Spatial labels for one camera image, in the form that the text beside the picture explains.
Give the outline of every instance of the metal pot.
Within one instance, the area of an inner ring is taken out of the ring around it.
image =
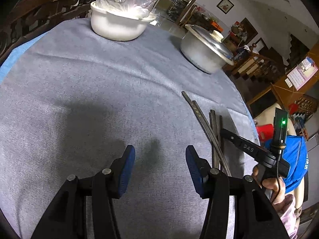
[[[221,42],[223,35],[210,33],[197,25],[185,25],[188,32],[181,41],[181,52],[197,68],[214,73],[225,63],[234,65],[233,54]]]

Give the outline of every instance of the blue fabric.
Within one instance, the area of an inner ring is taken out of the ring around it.
[[[272,139],[265,143],[267,149],[270,148]],[[286,193],[293,191],[298,187],[302,178],[308,171],[309,159],[305,140],[302,136],[287,136],[286,148],[282,158],[290,163],[290,170],[286,179]]]
[[[40,36],[37,36],[34,39],[31,39],[30,41],[20,45],[19,47],[16,47],[13,49],[8,56],[8,58],[3,62],[3,64],[0,67],[0,84],[2,83],[3,79],[7,76],[9,71],[11,70],[14,63],[20,58],[20,56],[34,43],[36,43],[40,38],[42,38],[46,33],[43,33]]]

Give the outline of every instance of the picture frame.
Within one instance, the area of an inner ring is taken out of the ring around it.
[[[227,14],[234,7],[234,4],[230,0],[221,0],[217,7]]]

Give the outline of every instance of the metal screw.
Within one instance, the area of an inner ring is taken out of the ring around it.
[[[75,175],[74,174],[70,174],[67,178],[66,178],[69,182],[73,181],[75,179]]]
[[[216,175],[216,174],[218,174],[218,173],[219,173],[219,170],[218,170],[218,169],[216,169],[216,168],[211,168],[211,174]]]
[[[252,182],[254,180],[254,178],[251,177],[250,175],[246,175],[245,176],[245,180],[248,181],[248,182]]]
[[[110,174],[112,172],[112,170],[110,168],[105,168],[102,170],[103,174]]]

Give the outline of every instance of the table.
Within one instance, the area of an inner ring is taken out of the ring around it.
[[[210,163],[212,149],[181,91],[207,118],[214,109],[230,131],[255,142],[257,134],[234,84],[195,68],[179,42],[154,26],[110,41],[78,19],[12,52],[0,68],[0,208],[18,235],[31,237],[68,175],[92,176],[132,144],[129,186],[114,201],[122,238],[199,237],[208,201],[195,192],[185,149]],[[235,177],[255,165],[227,141],[225,157]]]

